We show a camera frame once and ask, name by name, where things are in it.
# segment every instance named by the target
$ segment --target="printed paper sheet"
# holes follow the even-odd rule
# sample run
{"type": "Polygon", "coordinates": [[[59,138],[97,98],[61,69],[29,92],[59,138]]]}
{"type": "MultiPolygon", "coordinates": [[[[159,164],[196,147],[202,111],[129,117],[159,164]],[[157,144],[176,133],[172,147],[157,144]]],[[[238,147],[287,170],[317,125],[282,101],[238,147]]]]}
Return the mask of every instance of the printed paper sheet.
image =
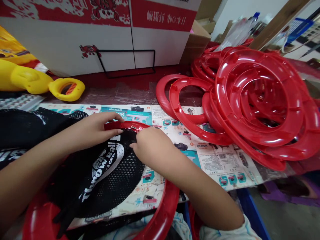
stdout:
{"type": "MultiPolygon", "coordinates": [[[[41,104],[40,106],[65,115],[76,110],[82,110],[89,115],[113,111],[119,113],[125,120],[138,121],[160,128],[182,153],[227,191],[263,182],[252,159],[236,145],[222,147],[204,142],[186,129],[181,122],[168,116],[159,105],[41,104]]],[[[183,110],[194,115],[203,113],[201,107],[183,107],[183,110]]],[[[213,131],[209,124],[199,125],[199,127],[206,131],[213,131]]],[[[157,208],[163,190],[164,178],[146,166],[139,184],[125,201],[100,216],[75,218],[69,228],[157,208]]],[[[187,200],[186,196],[180,196],[180,202],[185,200],[187,200]]]]}

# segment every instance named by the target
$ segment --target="child's arm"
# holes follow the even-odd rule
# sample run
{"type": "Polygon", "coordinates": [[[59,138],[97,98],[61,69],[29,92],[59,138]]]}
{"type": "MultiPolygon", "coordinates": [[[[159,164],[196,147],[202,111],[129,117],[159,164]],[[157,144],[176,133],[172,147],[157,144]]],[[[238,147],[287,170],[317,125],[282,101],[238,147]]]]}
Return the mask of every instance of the child's arm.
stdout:
{"type": "Polygon", "coordinates": [[[147,128],[130,145],[147,166],[186,193],[201,220],[217,230],[238,229],[244,216],[229,194],[181,153],[160,129],[147,128]]]}
{"type": "Polygon", "coordinates": [[[123,132],[104,130],[104,124],[113,119],[124,121],[117,113],[93,114],[39,143],[0,171],[0,238],[65,156],[123,132]]]}

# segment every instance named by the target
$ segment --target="child's hand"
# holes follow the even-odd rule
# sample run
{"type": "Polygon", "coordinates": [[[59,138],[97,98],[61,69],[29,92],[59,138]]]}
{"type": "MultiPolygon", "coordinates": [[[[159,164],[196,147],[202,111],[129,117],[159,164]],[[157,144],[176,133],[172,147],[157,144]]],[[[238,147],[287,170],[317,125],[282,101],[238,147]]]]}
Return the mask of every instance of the child's hand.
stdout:
{"type": "Polygon", "coordinates": [[[138,132],[137,143],[132,143],[130,147],[141,162],[161,175],[165,175],[167,164],[172,164],[171,160],[168,162],[169,159],[181,154],[163,131],[153,127],[138,132]]]}
{"type": "Polygon", "coordinates": [[[103,143],[123,132],[121,129],[104,130],[104,124],[113,119],[124,122],[115,112],[92,114],[51,137],[52,147],[70,154],[103,143]]]}

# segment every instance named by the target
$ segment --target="yellow plastic toy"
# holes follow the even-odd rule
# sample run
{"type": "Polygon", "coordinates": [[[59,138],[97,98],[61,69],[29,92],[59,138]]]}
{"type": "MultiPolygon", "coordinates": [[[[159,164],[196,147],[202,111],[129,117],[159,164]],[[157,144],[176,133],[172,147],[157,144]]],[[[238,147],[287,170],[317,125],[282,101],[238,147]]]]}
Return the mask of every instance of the yellow plastic toy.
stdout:
{"type": "Polygon", "coordinates": [[[67,102],[78,100],[85,88],[83,82],[74,78],[58,78],[49,83],[49,91],[59,100],[67,102]],[[66,94],[62,94],[62,90],[68,86],[66,94]]]}
{"type": "Polygon", "coordinates": [[[85,85],[74,78],[59,78],[55,81],[47,74],[33,68],[19,66],[0,59],[0,91],[19,92],[27,90],[31,94],[42,94],[50,91],[62,101],[76,101],[80,98],[85,85]],[[70,86],[66,94],[64,88],[70,86]]]}

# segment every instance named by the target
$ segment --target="shirt sleeve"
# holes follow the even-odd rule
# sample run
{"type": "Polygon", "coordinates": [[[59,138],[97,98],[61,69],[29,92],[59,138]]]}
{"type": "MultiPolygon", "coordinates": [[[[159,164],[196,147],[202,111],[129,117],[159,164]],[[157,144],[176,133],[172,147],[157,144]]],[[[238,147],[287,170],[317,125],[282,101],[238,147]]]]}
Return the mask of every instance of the shirt sleeve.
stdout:
{"type": "Polygon", "coordinates": [[[219,231],[206,226],[200,229],[200,240],[262,240],[251,228],[251,224],[244,215],[244,224],[232,231],[219,231]]]}

